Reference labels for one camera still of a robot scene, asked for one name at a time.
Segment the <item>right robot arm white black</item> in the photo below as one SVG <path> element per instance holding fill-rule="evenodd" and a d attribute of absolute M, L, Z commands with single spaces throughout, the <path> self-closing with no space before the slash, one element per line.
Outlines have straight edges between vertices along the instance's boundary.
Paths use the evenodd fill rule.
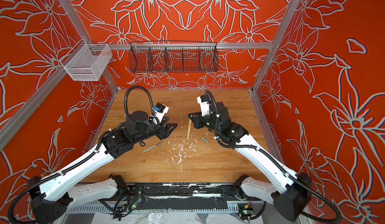
<path fill-rule="evenodd" d="M 212 130 L 222 147 L 235 149 L 270 181 L 266 184 L 245 175 L 237 180 L 239 189 L 248 197 L 272 204 L 287 220 L 296 221 L 311 200 L 311 178 L 296 173 L 267 152 L 242 125 L 231 121 L 223 103 L 198 104 L 201 110 L 188 115 L 194 127 Z"/>

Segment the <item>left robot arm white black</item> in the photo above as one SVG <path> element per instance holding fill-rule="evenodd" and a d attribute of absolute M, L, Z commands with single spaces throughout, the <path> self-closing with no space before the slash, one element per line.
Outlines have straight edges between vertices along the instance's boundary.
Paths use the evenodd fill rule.
<path fill-rule="evenodd" d="M 168 138 L 177 124 L 169 123 L 169 118 L 163 114 L 158 117 L 160 125 L 154 126 L 153 118 L 147 113 L 135 111 L 125 122 L 104 132 L 96 146 L 71 164 L 44 179 L 33 178 L 29 181 L 32 211 L 37 223 L 50 224 L 75 206 L 124 196 L 128 192 L 128 186 L 120 175 L 112 175 L 105 181 L 84 187 L 77 183 L 98 168 L 131 151 L 137 143 L 153 136 L 160 140 Z"/>

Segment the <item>beige pen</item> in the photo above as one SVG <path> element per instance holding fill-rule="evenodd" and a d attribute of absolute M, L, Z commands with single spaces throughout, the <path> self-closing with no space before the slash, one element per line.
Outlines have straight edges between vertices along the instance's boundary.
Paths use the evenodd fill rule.
<path fill-rule="evenodd" d="M 189 140 L 190 130 L 191 130 L 191 125 L 189 125 L 187 129 L 187 137 L 186 137 L 187 140 Z"/>

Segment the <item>light green pen cap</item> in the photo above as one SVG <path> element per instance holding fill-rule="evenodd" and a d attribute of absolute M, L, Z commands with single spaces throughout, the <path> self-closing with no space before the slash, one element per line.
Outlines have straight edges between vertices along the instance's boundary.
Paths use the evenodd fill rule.
<path fill-rule="evenodd" d="M 209 143 L 209 141 L 208 141 L 206 138 L 204 138 L 203 136 L 201 137 L 201 140 L 202 140 L 203 142 L 205 142 L 205 143 Z"/>

